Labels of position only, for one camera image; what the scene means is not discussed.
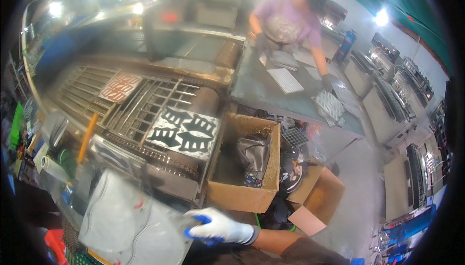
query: white tile sheet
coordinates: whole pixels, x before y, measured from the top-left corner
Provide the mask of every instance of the white tile sheet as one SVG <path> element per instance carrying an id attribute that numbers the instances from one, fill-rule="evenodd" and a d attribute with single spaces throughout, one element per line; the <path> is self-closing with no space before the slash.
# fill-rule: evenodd
<path id="1" fill-rule="evenodd" d="M 299 82 L 292 76 L 292 74 L 285 68 L 267 69 L 266 70 L 274 81 L 279 85 L 283 93 L 291 94 L 304 90 Z"/>

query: clear plastic sheet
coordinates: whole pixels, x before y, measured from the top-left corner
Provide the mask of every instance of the clear plastic sheet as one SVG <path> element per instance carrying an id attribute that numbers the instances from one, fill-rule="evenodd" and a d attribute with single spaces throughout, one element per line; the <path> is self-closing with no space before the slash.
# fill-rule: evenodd
<path id="1" fill-rule="evenodd" d="M 79 241 L 112 264 L 181 264 L 191 240 L 183 235 L 191 227 L 183 215 L 106 169 L 90 199 Z"/>
<path id="2" fill-rule="evenodd" d="M 310 125 L 307 131 L 308 134 L 308 152 L 310 157 L 315 158 L 319 163 L 326 162 L 326 153 L 321 145 L 320 131 L 321 127 L 317 125 Z"/>

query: metal table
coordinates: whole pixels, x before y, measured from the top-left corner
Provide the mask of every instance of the metal table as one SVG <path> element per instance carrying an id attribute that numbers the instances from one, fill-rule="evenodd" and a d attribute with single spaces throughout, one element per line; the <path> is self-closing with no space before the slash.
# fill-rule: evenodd
<path id="1" fill-rule="evenodd" d="M 327 162 L 331 161 L 353 142 L 363 139 L 365 133 L 361 121 L 345 111 L 344 128 L 329 128 L 327 122 L 318 114 L 318 107 L 311 99 L 322 89 L 321 82 L 314 80 L 299 62 L 299 69 L 291 72 L 305 89 L 303 92 L 285 95 L 259 61 L 257 49 L 246 47 L 242 62 L 236 69 L 236 82 L 233 85 L 231 99 L 239 104 L 259 108 L 283 116 L 317 124 L 322 127 L 320 137 L 326 151 Z M 333 84 L 345 88 L 344 83 L 330 75 Z"/>

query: chain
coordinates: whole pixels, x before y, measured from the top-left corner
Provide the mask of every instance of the chain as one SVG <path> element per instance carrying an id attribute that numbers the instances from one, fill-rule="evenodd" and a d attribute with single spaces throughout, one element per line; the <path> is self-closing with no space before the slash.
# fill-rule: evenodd
<path id="1" fill-rule="evenodd" d="M 186 178 L 192 178 L 194 180 L 196 180 L 199 177 L 199 172 L 197 171 L 197 169 L 195 169 L 193 167 L 190 167 L 190 166 L 184 165 L 184 164 L 182 164 L 180 162 L 177 162 L 175 160 L 172 160 L 166 155 L 162 155 L 160 153 L 151 151 L 151 150 L 146 149 L 146 148 L 140 148 L 137 145 L 135 145 L 135 144 L 133 144 L 133 143 L 131 143 L 129 141 L 126 141 L 126 140 L 124 140 L 124 139 L 122 139 L 122 138 L 120 138 L 120 137 L 118 137 L 118 136 L 116 136 L 116 135 L 114 135 L 112 133 L 105 132 L 100 127 L 96 127 L 95 129 L 96 129 L 97 132 L 99 132 L 99 134 L 104 135 L 105 138 L 107 138 L 108 140 L 110 140 L 111 142 L 113 142 L 115 144 L 125 146 L 127 148 L 132 149 L 132 150 L 140 152 L 144 156 L 149 156 L 149 157 L 151 157 L 153 159 L 156 159 L 157 162 L 160 163 L 160 167 L 156 167 L 157 169 L 162 169 L 162 170 L 167 171 L 169 173 L 173 173 L 175 175 L 183 176 L 183 177 L 186 177 Z"/>

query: gray table surface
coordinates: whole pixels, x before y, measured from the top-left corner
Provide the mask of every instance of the gray table surface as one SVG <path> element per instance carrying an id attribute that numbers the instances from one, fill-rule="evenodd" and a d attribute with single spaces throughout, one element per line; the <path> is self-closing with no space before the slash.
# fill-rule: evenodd
<path id="1" fill-rule="evenodd" d="M 286 95 L 259 61 L 257 49 L 252 46 L 246 47 L 242 62 L 236 70 L 236 82 L 232 88 L 231 98 L 239 104 L 328 126 L 326 120 L 318 114 L 318 107 L 311 99 L 322 90 L 321 82 L 314 80 L 304 68 L 309 65 L 299 61 L 298 63 L 299 69 L 296 72 L 290 71 L 290 73 L 305 90 Z M 345 88 L 340 79 L 333 75 L 330 77 L 333 84 Z M 340 130 L 354 138 L 365 137 L 362 123 L 357 117 L 347 111 L 342 117 L 346 121 L 344 127 L 334 126 L 333 129 Z"/>

